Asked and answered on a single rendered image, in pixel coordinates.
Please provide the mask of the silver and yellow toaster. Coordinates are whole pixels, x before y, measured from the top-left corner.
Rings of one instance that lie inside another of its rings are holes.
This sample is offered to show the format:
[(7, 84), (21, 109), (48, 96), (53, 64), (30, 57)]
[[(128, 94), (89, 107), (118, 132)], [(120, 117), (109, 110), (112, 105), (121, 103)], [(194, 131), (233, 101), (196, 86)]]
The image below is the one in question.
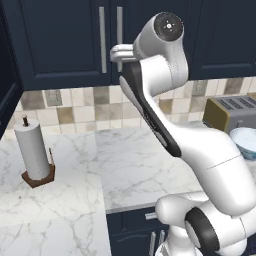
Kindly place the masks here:
[(256, 128), (256, 99), (250, 96), (209, 98), (202, 120), (208, 127), (226, 133), (238, 127)]

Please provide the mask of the dark blue base cabinet door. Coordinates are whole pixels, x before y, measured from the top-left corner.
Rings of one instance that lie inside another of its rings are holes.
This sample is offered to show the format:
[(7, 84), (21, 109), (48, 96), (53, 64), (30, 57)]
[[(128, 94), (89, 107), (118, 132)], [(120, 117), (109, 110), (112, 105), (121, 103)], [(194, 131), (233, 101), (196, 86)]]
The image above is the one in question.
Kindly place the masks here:
[(150, 238), (154, 229), (112, 235), (110, 237), (112, 256), (149, 256)]
[(161, 228), (161, 230), (165, 231), (165, 239), (164, 242), (159, 246), (155, 253), (155, 256), (169, 256), (169, 247), (168, 247), (168, 228)]

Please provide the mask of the brown wooden paper towel holder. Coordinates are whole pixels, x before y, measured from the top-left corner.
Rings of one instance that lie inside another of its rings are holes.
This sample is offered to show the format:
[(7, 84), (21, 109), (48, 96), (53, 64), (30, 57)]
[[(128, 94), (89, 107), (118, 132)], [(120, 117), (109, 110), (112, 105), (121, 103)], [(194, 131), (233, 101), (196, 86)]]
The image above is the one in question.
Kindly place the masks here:
[(31, 188), (42, 186), (42, 185), (50, 183), (54, 180), (54, 177), (55, 177), (54, 162), (51, 161), (51, 162), (48, 162), (48, 163), (49, 163), (49, 167), (50, 167), (50, 173), (48, 174), (47, 177), (45, 177), (41, 180), (32, 180), (32, 179), (30, 179), (29, 176), (28, 176), (27, 170), (26, 170), (25, 173), (22, 174), (22, 178), (30, 185)]

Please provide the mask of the dark blue drawer front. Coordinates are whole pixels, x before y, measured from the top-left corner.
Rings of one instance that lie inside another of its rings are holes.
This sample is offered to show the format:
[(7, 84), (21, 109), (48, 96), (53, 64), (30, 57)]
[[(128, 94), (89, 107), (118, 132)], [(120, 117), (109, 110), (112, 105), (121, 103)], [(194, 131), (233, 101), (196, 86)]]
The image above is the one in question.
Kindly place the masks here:
[(154, 207), (107, 214), (108, 231), (111, 235), (162, 226), (157, 219), (147, 219), (146, 214), (155, 212)]

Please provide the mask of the white and blue bowl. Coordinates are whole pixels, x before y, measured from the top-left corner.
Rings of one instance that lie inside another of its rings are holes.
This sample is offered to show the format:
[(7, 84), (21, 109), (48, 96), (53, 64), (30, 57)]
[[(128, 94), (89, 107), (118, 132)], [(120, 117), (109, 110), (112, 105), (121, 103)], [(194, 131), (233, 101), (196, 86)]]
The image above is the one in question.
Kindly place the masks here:
[(245, 159), (256, 161), (256, 129), (235, 128), (230, 131), (230, 137)]

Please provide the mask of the white paper towel roll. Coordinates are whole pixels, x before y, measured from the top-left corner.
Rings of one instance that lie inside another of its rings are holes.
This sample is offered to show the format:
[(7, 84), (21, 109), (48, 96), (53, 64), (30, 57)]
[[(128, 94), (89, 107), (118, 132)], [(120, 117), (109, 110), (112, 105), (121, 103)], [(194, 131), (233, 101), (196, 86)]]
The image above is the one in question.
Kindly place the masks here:
[(39, 121), (23, 115), (22, 121), (14, 125), (14, 132), (29, 178), (47, 177), (50, 167)]

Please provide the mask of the dark blue tall side cabinet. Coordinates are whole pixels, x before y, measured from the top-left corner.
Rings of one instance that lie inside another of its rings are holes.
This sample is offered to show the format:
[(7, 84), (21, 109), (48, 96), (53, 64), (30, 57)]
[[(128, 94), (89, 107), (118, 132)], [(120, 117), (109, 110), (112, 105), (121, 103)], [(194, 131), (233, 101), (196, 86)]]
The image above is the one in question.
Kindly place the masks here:
[(0, 0), (0, 139), (23, 93), (23, 84)]

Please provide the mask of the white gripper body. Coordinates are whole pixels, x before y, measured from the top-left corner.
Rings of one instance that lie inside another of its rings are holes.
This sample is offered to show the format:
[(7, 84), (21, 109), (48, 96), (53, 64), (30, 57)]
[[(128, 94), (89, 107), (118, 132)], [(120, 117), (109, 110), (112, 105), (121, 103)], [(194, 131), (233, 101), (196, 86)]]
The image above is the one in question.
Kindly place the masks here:
[(136, 57), (133, 53), (132, 44), (117, 44), (110, 50), (110, 60), (112, 62), (133, 62)]

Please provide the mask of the grey wall outlet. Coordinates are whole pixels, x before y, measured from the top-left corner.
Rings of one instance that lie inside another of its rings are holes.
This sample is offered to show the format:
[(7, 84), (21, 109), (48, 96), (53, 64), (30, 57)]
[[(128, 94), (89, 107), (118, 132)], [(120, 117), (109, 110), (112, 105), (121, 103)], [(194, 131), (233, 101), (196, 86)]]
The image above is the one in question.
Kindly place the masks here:
[(207, 80), (196, 80), (193, 85), (193, 96), (204, 96), (207, 88)]
[(61, 106), (62, 98), (59, 89), (45, 91), (46, 102), (49, 107)]

